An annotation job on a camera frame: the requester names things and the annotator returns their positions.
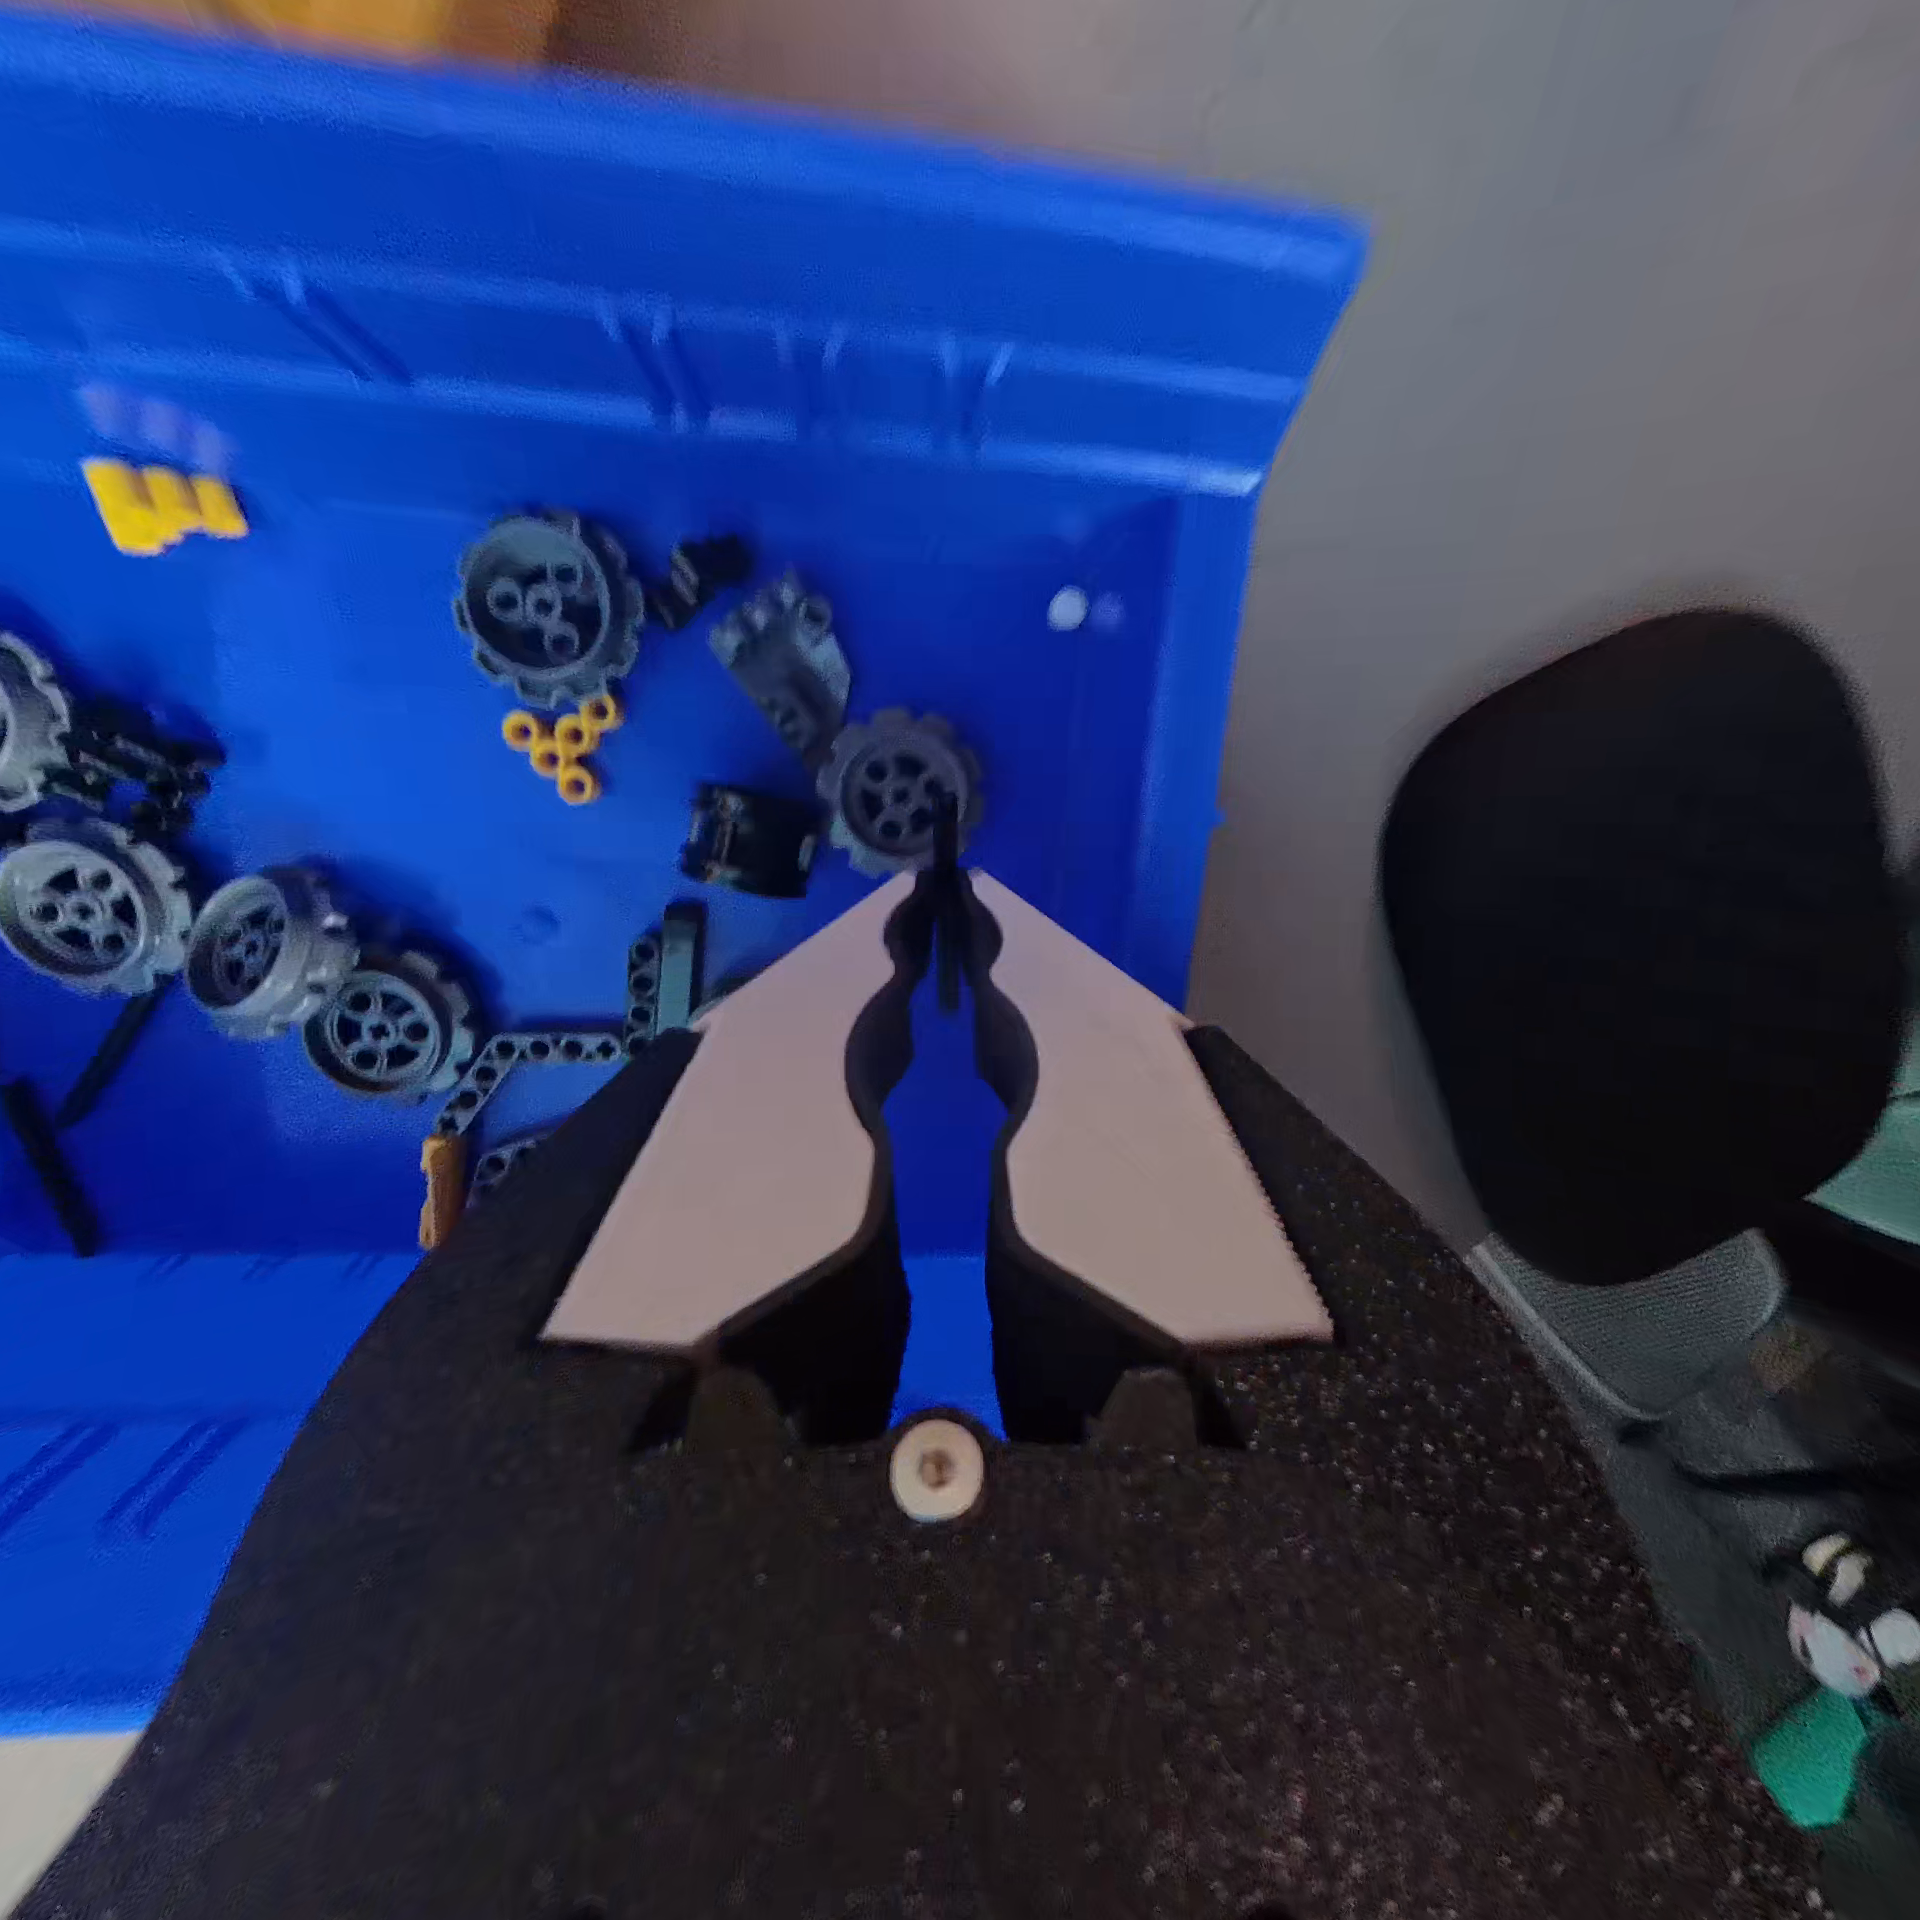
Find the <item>yellow lego connector piece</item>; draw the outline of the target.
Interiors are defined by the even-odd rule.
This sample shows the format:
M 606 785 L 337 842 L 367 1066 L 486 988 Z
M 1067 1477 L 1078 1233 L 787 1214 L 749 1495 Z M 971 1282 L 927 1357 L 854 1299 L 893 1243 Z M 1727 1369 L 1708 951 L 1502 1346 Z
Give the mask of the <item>yellow lego connector piece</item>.
M 239 494 L 218 472 L 89 458 L 82 476 L 109 542 L 128 557 L 157 557 L 186 539 L 251 534 Z

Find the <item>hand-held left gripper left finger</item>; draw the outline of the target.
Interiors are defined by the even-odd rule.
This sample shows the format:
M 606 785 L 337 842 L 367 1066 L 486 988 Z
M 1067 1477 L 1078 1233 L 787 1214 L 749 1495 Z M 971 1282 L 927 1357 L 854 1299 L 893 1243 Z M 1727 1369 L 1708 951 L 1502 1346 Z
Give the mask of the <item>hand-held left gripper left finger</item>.
M 893 933 L 912 898 L 889 879 L 694 1024 L 547 1341 L 696 1356 L 875 1241 L 926 977 Z

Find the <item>dark grey lego piece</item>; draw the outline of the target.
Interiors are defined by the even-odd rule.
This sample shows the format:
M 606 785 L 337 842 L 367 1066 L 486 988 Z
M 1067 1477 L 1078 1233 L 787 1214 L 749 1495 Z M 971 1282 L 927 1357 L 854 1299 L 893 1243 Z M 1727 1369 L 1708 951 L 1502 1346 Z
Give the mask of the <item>dark grey lego piece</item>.
M 709 651 L 780 743 L 819 771 L 854 703 L 854 666 L 830 602 L 783 570 L 709 631 Z

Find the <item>dark rounded object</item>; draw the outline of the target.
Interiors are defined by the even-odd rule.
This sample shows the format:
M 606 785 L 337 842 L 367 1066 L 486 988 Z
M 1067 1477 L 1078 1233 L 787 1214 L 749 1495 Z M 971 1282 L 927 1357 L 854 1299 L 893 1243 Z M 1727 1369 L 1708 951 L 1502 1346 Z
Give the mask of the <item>dark rounded object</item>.
M 1645 617 L 1484 694 L 1377 885 L 1476 1204 L 1557 1282 L 1765 1228 L 1878 1131 L 1908 914 L 1853 684 L 1784 617 Z

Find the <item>cluster of yellow lego bushes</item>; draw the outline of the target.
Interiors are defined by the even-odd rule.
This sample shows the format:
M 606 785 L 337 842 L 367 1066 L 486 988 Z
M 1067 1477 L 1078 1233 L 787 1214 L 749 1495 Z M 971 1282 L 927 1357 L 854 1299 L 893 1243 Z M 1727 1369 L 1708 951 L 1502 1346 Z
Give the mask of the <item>cluster of yellow lego bushes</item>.
M 625 727 L 625 718 L 619 693 L 600 693 L 563 714 L 509 708 L 501 718 L 501 739 L 535 778 L 554 788 L 563 802 L 589 807 L 606 794 L 596 752 L 606 733 Z

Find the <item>blue plastic bin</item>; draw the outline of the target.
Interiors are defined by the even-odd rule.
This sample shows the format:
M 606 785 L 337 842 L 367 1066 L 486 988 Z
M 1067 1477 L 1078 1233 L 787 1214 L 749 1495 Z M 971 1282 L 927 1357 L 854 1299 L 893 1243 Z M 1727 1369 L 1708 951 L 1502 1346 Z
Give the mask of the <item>blue plastic bin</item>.
M 971 854 L 1190 993 L 1256 498 L 1358 291 L 1310 204 L 563 77 L 360 68 L 5 17 L 5 631 L 229 763 L 189 893 L 326 879 L 478 1042 L 614 1027 L 701 780 L 815 801 L 709 651 L 796 570 L 848 718 L 944 718 Z M 116 552 L 82 459 L 218 472 L 250 539 Z M 455 623 L 496 518 L 685 539 L 749 585 L 646 617 L 606 794 L 501 739 Z M 5 965 L 5 1082 L 55 1121 L 119 1016 Z M 417 1261 L 446 1102 L 173 980 L 58 1131 L 75 1256 L 5 1126 L 5 1737 L 157 1713 L 304 1411 Z

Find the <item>grey mesh chair part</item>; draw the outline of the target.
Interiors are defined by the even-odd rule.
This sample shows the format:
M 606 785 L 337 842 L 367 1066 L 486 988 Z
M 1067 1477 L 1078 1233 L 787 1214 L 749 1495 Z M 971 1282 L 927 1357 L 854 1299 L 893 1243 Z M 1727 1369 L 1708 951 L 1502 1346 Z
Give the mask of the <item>grey mesh chair part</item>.
M 1620 1423 L 1665 1419 L 1767 1332 L 1791 1294 L 1765 1233 L 1620 1285 L 1554 1281 L 1500 1233 L 1471 1251 L 1471 1269 L 1523 1337 Z

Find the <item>black angled lego liftarm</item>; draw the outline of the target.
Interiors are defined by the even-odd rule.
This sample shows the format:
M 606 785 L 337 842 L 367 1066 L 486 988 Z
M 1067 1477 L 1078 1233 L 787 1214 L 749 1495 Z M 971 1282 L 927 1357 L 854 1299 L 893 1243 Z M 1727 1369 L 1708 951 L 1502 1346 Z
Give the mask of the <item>black angled lego liftarm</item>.
M 622 1019 L 614 1027 L 509 1027 L 484 1042 L 446 1096 L 427 1139 L 462 1139 L 520 1066 L 625 1063 L 663 1031 L 694 1024 L 705 984 L 709 910 L 671 902 L 626 951 Z

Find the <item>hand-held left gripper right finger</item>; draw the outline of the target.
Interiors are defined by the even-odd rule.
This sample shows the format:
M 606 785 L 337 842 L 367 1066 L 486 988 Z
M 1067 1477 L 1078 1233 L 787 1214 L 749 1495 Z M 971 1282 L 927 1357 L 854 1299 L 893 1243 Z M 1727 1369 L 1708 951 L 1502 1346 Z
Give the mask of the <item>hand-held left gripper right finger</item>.
M 1228 1122 L 1190 1019 L 1006 882 L 963 873 L 995 1366 L 1330 1346 L 1333 1309 Z

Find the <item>black lego piece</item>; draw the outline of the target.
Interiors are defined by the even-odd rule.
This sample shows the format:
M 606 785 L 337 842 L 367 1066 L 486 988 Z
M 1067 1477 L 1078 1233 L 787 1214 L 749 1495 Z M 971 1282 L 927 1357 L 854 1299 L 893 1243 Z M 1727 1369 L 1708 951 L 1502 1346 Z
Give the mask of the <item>black lego piece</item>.
M 796 902 L 807 893 L 823 840 L 816 802 L 701 780 L 681 853 L 681 875 L 749 898 Z
M 681 542 L 663 576 L 645 581 L 646 617 L 668 633 L 688 631 L 723 595 L 749 585 L 755 547 L 744 534 L 701 534 Z

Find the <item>small black white green object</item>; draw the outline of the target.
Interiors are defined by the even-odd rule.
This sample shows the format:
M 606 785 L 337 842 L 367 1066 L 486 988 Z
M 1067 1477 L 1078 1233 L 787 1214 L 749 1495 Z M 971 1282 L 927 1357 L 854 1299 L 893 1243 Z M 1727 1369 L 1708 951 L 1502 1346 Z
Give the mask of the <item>small black white green object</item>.
M 1918 1573 L 1849 1527 L 1765 1566 L 1784 1596 L 1800 1694 L 1752 1745 L 1770 1800 L 1804 1832 L 1839 1828 L 1883 1761 L 1918 1761 Z

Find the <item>group of grey lego wheels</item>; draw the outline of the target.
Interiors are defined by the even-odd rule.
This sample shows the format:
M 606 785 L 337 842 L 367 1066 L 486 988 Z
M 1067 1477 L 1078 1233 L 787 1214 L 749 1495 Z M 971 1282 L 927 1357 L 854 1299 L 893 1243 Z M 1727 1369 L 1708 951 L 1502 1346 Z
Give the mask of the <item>group of grey lego wheels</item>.
M 600 524 L 532 511 L 496 518 L 462 557 L 455 623 L 515 708 L 563 714 L 619 693 L 646 605 Z M 479 1048 L 462 980 L 424 954 L 373 954 L 312 868 L 265 868 L 195 902 L 177 837 L 124 823 L 128 788 L 106 812 L 62 794 L 78 706 L 33 644 L 5 633 L 5 815 L 33 815 L 5 837 L 5 965 L 119 1009 L 179 980 L 232 1042 L 300 1031 L 343 1090 L 448 1096 Z M 935 714 L 845 721 L 819 774 L 823 825 L 873 875 L 930 868 L 944 794 L 956 796 L 956 849 L 977 825 L 973 754 Z

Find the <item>black lego track links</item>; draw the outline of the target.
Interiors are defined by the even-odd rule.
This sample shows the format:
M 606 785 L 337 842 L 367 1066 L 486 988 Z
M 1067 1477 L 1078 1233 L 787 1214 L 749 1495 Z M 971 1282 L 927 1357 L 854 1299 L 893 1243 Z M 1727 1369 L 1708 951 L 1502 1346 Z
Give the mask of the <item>black lego track links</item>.
M 173 739 L 153 724 L 151 711 L 112 700 L 84 700 L 72 708 L 66 757 L 69 801 L 106 812 L 112 794 L 128 788 L 124 823 L 147 837 L 193 829 L 215 774 L 229 763 L 223 743 Z

